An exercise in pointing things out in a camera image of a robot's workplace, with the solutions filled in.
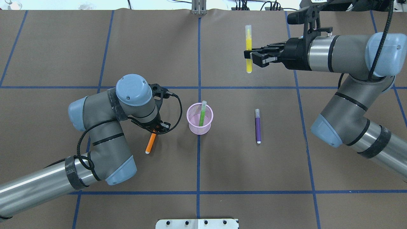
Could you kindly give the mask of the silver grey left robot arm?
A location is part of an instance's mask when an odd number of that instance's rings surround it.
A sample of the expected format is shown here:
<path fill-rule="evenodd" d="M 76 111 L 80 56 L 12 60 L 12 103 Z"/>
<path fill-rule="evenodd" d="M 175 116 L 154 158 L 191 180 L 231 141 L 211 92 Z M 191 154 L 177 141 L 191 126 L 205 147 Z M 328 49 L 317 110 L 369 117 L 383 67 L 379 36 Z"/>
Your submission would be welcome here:
<path fill-rule="evenodd" d="M 127 74 L 115 87 L 71 103 L 68 114 L 82 132 L 76 152 L 40 171 L 1 185 L 1 221 L 15 214 L 97 181 L 116 185 L 137 172 L 121 122 L 132 123 L 156 134 L 171 130 L 161 120 L 163 99 L 174 96 L 159 84 L 148 84 L 138 74 Z"/>

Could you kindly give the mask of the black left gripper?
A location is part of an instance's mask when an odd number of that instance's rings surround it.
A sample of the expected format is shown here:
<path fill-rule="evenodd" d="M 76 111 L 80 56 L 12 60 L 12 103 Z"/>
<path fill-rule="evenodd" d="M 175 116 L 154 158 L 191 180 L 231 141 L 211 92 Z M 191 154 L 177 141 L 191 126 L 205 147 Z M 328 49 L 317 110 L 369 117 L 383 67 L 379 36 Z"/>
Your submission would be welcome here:
<path fill-rule="evenodd" d="M 170 123 L 163 122 L 161 115 L 157 114 L 154 119 L 147 123 L 142 123 L 139 119 L 132 117 L 132 123 L 151 133 L 167 133 L 170 131 Z"/>

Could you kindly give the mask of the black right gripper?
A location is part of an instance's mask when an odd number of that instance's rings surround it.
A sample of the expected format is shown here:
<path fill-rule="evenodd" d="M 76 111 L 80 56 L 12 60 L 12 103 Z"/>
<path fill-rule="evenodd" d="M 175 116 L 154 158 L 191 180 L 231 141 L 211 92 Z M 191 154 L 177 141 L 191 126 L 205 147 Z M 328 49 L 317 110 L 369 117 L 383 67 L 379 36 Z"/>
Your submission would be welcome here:
<path fill-rule="evenodd" d="M 286 69 L 311 71 L 308 61 L 311 42 L 304 38 L 290 38 L 286 42 L 267 44 L 261 48 L 245 50 L 244 58 L 250 59 L 254 65 L 267 67 L 270 63 L 283 63 Z"/>

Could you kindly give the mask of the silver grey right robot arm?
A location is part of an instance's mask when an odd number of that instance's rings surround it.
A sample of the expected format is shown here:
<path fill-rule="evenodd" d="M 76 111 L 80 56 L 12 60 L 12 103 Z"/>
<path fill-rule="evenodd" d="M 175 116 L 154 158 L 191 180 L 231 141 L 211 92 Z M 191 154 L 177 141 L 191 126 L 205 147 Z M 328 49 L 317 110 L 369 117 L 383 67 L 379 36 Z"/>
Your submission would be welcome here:
<path fill-rule="evenodd" d="M 308 34 L 245 50 L 244 58 L 259 67 L 283 63 L 290 70 L 347 74 L 311 132 L 332 147 L 351 147 L 406 181 L 406 141 L 365 117 L 377 97 L 393 86 L 406 58 L 406 35 L 388 34 L 369 77 L 382 35 Z"/>

